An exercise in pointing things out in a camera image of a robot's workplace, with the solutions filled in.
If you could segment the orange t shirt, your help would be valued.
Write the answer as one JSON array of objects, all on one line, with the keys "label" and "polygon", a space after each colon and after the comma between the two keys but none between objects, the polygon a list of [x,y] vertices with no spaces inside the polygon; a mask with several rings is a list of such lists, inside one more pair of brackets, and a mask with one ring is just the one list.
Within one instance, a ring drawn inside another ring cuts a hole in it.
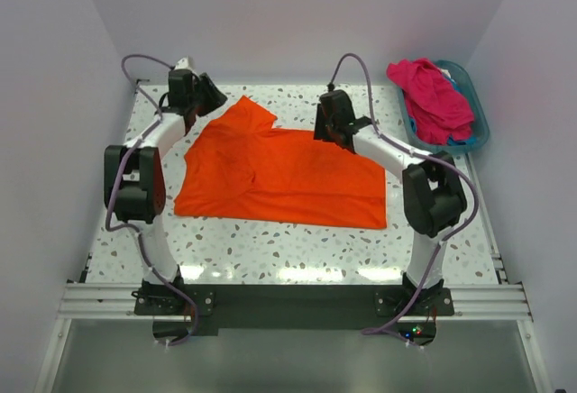
[{"label": "orange t shirt", "polygon": [[244,96],[184,156],[177,216],[384,229],[382,167],[277,117]]}]

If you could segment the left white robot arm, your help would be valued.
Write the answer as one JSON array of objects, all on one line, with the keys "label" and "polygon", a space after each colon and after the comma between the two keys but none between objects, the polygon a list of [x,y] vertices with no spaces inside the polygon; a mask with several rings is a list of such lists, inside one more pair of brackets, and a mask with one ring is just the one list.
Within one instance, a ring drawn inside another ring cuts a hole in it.
[{"label": "left white robot arm", "polygon": [[134,232],[145,283],[175,287],[181,279],[162,223],[166,205],[162,160],[188,135],[197,118],[211,114],[226,100],[206,73],[174,68],[151,123],[132,140],[105,149],[105,228]]}]

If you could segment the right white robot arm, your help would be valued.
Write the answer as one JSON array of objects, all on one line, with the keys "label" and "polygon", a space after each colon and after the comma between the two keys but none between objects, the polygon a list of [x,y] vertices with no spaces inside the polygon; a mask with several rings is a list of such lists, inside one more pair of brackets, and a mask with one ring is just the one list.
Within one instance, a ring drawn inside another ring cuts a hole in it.
[{"label": "right white robot arm", "polygon": [[355,116],[351,98],[335,88],[319,97],[314,138],[372,160],[400,181],[404,215],[414,231],[403,281],[415,289],[439,288],[445,238],[467,209],[452,156],[416,150],[379,133],[371,118]]}]

